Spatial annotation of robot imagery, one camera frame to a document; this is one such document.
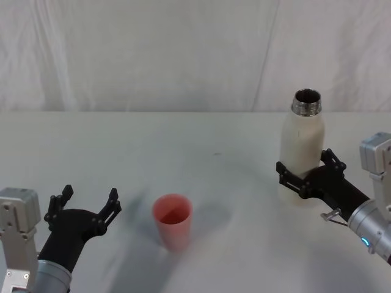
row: pink cup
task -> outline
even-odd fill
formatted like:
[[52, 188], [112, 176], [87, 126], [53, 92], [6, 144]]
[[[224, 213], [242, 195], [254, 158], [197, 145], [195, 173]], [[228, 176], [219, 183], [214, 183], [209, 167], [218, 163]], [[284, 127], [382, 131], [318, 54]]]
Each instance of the pink cup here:
[[152, 214], [168, 250], [181, 251], [189, 245], [192, 204], [186, 197], [163, 195], [153, 204]]

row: bottle neck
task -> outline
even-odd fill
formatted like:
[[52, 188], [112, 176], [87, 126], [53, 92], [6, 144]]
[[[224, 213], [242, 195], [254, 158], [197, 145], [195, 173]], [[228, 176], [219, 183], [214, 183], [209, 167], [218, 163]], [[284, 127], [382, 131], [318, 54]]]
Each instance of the bottle neck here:
[[303, 89], [296, 92], [291, 110], [303, 117], [311, 117], [322, 111], [321, 97], [316, 90]]

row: white table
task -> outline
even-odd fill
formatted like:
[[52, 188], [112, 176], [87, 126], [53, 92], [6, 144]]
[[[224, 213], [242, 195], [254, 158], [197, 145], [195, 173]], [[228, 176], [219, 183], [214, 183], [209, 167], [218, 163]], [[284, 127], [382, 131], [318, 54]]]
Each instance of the white table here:
[[[73, 271], [73, 292], [390, 292], [391, 267], [330, 209], [276, 196], [284, 114], [30, 113], [0, 115], [0, 188], [49, 196], [72, 184], [68, 208], [99, 211], [112, 187], [122, 213], [91, 239]], [[325, 147], [346, 178], [372, 196], [359, 143], [391, 132], [390, 114], [325, 114]], [[170, 255], [157, 244], [152, 202], [177, 192], [194, 204], [192, 245]], [[38, 225], [37, 248], [49, 235]], [[0, 259], [4, 275], [4, 257]]]

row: white bottle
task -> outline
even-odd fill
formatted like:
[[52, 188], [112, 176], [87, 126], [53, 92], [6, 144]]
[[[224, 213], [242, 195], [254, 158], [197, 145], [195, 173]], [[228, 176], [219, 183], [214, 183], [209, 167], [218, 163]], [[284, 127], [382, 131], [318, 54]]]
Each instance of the white bottle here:
[[[281, 135], [280, 162], [300, 178], [320, 164], [323, 148], [324, 123], [321, 116], [320, 94], [311, 89], [296, 92], [291, 112], [286, 117]], [[279, 197], [288, 203], [308, 206], [296, 192], [279, 185]]]

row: white backdrop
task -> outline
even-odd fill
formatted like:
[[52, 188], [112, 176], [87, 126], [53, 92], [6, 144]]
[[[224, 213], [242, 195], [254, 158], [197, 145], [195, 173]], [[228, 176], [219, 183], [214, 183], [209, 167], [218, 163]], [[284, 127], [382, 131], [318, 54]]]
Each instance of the white backdrop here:
[[391, 110], [389, 0], [0, 0], [0, 110]]

